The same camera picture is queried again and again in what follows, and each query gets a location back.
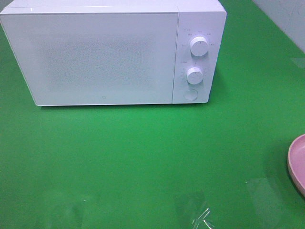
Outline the round white door button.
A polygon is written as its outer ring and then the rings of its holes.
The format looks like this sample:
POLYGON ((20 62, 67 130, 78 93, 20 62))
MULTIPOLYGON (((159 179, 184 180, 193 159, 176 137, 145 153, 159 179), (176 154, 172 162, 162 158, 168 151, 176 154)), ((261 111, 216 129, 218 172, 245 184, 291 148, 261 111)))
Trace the round white door button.
POLYGON ((185 91, 183 96, 186 100, 194 101, 198 97, 198 92, 195 89, 190 89, 185 91))

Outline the pink round plate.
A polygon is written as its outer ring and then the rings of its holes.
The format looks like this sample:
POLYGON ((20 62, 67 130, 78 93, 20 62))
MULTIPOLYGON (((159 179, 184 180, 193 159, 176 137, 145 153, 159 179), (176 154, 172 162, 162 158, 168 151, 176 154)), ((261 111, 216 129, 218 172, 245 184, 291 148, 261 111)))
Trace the pink round plate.
POLYGON ((289 146, 287 154, 289 175, 298 189, 305 196, 305 135, 297 137, 289 146))

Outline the white microwave door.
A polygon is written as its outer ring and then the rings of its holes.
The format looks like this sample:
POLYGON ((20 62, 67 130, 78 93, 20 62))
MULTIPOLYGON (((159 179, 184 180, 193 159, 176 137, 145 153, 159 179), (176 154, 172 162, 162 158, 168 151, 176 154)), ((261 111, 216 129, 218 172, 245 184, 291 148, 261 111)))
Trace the white microwave door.
POLYGON ((176 13, 0 19, 38 106, 172 102, 176 13))

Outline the lower white timer knob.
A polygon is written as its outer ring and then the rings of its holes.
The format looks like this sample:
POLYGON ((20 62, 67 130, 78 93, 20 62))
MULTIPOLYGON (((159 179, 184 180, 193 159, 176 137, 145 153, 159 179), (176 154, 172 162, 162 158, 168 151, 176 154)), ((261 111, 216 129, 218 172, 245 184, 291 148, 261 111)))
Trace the lower white timer knob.
POLYGON ((203 81, 203 72, 198 67, 192 67, 186 72, 187 82, 192 85, 199 84, 203 81))

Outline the upper white power knob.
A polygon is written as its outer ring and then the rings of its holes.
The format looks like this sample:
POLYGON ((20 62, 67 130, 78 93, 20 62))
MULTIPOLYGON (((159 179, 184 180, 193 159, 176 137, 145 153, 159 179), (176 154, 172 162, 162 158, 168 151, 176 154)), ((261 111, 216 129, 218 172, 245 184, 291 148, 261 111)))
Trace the upper white power knob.
POLYGON ((209 49, 209 43, 204 36, 200 35, 191 39, 190 51, 192 55, 196 57, 204 56, 208 52, 208 49, 209 49))

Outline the white microwave oven body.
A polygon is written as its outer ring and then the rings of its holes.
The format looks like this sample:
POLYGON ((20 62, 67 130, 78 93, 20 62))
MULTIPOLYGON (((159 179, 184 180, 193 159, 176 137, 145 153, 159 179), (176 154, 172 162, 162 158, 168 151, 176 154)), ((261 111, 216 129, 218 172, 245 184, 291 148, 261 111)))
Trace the white microwave oven body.
POLYGON ((209 100, 217 57, 226 21, 226 11, 217 0, 14 0, 1 11, 2 15, 24 14, 178 14, 176 56, 172 102, 170 104, 206 103, 209 100), (192 55, 190 41, 204 36, 208 52, 201 57, 192 55), (192 85, 186 72, 198 67, 203 81, 192 85), (195 89, 194 101, 184 98, 187 90, 195 89))

